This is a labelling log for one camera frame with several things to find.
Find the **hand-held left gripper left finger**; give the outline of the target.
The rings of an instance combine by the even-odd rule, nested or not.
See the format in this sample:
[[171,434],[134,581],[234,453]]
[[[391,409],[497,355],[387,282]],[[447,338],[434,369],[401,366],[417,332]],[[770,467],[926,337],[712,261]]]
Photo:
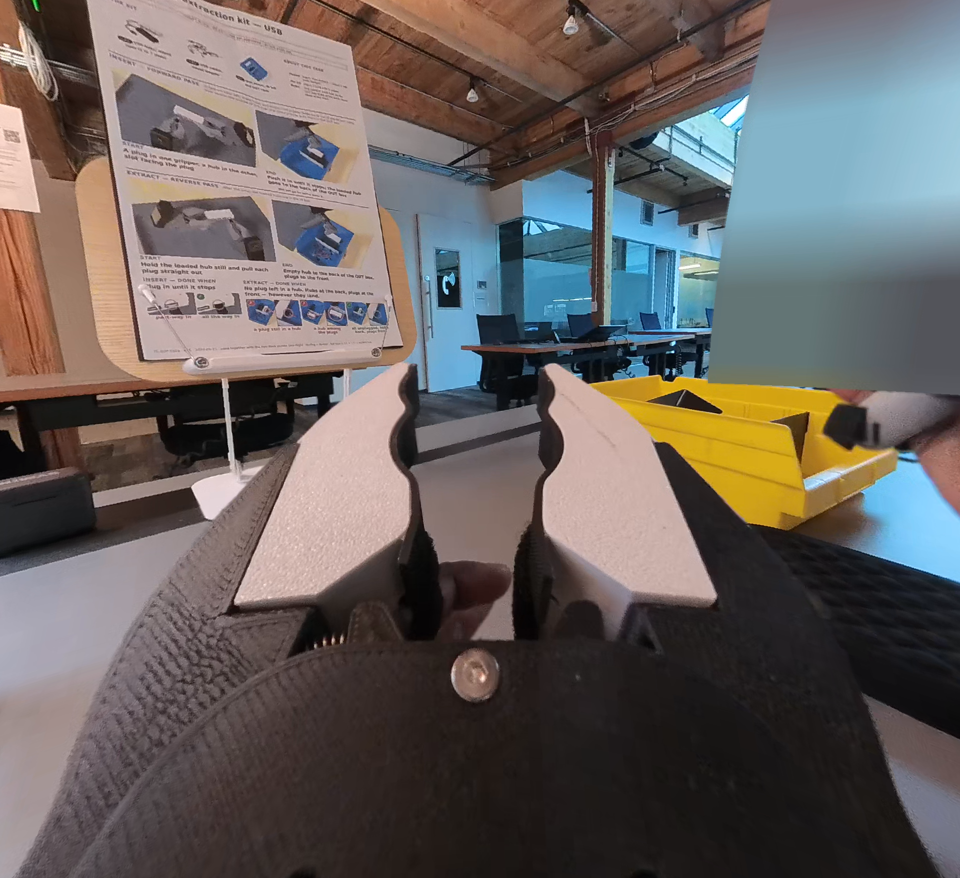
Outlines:
[[375,604],[408,641],[441,627],[439,560],[412,467],[414,365],[391,366],[299,441],[234,595],[234,619],[292,621],[308,640],[346,637]]

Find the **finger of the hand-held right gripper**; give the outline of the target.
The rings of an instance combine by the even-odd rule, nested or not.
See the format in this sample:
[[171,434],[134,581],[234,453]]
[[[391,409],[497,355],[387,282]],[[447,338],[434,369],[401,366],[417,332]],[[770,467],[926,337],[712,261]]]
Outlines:
[[941,421],[940,395],[880,391],[834,406],[822,431],[845,450],[898,449]]

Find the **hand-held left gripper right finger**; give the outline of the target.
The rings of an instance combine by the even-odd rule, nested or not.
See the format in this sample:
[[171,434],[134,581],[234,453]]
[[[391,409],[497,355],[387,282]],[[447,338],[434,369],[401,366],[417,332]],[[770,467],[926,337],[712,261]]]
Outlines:
[[513,635],[630,636],[650,608],[714,608],[718,595],[650,433],[558,365],[538,378],[530,522],[514,560]]

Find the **yellow plastic bin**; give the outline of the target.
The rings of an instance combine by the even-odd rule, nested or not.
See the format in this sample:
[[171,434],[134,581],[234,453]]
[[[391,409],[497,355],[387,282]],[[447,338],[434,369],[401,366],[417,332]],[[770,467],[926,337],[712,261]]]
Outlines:
[[661,377],[595,388],[672,446],[748,524],[790,530],[894,473],[894,450],[824,434],[832,392]]

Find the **person's right hand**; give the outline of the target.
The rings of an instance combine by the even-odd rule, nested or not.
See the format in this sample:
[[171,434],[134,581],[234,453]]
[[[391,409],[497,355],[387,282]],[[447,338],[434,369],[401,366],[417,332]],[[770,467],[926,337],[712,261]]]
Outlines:
[[912,448],[942,498],[959,512],[959,421],[917,436]]

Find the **person's left hand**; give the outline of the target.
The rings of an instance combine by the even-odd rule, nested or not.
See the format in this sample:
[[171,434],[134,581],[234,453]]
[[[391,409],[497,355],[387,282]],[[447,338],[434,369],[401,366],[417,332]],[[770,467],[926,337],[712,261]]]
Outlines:
[[510,589],[512,569],[500,563],[444,562],[438,566],[442,610],[437,640],[470,639]]

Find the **white document stand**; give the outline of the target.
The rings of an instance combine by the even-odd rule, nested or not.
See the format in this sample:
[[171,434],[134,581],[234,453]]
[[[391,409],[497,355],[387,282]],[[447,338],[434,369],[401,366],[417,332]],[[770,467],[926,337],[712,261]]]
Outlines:
[[261,466],[257,466],[251,471],[244,471],[236,454],[228,383],[231,376],[246,372],[330,368],[343,369],[345,377],[348,378],[350,373],[347,368],[354,365],[367,367],[375,364],[382,356],[384,349],[381,340],[374,340],[359,344],[322,346],[318,351],[302,353],[273,352],[205,356],[194,351],[184,342],[165,312],[161,310],[159,317],[173,334],[174,340],[183,352],[184,361],[180,367],[181,371],[190,377],[216,377],[221,380],[222,409],[226,418],[226,459],[229,471],[219,476],[200,479],[192,486],[201,514],[208,521],[218,517],[261,469]]

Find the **office desk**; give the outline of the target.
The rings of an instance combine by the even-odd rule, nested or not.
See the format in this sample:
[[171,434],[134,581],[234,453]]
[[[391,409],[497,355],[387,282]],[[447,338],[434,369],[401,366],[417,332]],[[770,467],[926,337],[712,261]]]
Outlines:
[[503,411],[530,404],[537,395],[538,373],[550,364],[580,368],[586,383],[611,380],[607,366],[622,362],[645,363],[649,376],[674,380],[682,370],[680,359],[687,345],[693,349],[694,376],[701,377],[712,334],[709,328],[610,334],[604,340],[595,334],[591,340],[465,344],[462,351],[480,357],[478,386],[493,395],[496,409]]

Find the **white door with window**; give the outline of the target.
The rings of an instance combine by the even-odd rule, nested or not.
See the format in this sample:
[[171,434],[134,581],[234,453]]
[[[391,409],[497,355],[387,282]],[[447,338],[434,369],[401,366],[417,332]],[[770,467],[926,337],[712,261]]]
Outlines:
[[499,309],[495,230],[421,213],[416,218],[424,388],[431,393],[474,386],[480,357],[477,317]]

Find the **brown wooden desk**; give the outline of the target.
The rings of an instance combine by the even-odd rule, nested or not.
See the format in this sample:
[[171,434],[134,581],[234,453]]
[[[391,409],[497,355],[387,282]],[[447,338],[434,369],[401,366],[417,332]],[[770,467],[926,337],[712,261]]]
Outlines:
[[243,461],[292,439],[296,401],[317,400],[317,416],[331,408],[342,371],[273,372],[233,380],[227,399],[215,382],[144,380],[87,383],[2,392],[2,411],[16,417],[22,474],[72,468],[92,476],[75,430],[152,420],[166,452],[195,464],[226,456],[228,439]]

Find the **dark grey case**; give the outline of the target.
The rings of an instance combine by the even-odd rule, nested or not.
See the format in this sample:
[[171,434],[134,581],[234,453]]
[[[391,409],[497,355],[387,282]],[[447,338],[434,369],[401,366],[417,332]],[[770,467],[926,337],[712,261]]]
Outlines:
[[81,535],[95,529],[89,477],[75,469],[1,481],[1,556]]

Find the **printed instruction sheet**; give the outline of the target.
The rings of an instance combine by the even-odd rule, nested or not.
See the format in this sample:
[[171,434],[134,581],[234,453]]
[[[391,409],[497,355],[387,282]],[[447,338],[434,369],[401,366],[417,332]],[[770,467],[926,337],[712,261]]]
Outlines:
[[354,55],[203,0],[86,0],[148,361],[402,345]]

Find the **wooden stand board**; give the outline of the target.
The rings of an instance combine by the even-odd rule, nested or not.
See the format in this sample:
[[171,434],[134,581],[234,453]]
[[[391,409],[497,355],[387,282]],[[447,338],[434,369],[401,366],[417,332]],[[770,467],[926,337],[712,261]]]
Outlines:
[[297,373],[315,374],[342,369],[366,369],[391,366],[413,355],[419,342],[415,306],[403,253],[402,235],[390,212],[379,208],[383,242],[388,266],[393,312],[402,344],[387,347],[377,358],[362,357],[353,361],[330,358],[308,363],[309,354],[294,355],[291,365],[271,367],[250,362],[236,370],[203,369],[191,374],[183,369],[184,360],[151,360],[139,358],[133,293],[127,272],[122,229],[117,215],[114,176],[109,160],[99,157],[90,161],[75,182],[80,236],[89,279],[94,323],[100,348],[106,358],[123,373],[149,387],[177,387],[199,384],[222,378],[244,380],[269,376],[289,378]]

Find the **wooden post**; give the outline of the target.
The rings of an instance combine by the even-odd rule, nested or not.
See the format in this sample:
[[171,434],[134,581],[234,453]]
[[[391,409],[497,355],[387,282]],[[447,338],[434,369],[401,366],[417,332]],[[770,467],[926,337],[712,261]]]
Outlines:
[[591,308],[594,325],[611,321],[614,265],[613,218],[617,147],[613,132],[594,137],[591,159]]

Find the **white wall paper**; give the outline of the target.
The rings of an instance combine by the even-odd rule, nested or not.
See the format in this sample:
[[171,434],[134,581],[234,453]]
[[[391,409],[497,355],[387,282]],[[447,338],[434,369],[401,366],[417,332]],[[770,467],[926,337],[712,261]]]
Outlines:
[[1,209],[39,213],[40,200],[22,112],[2,104]]

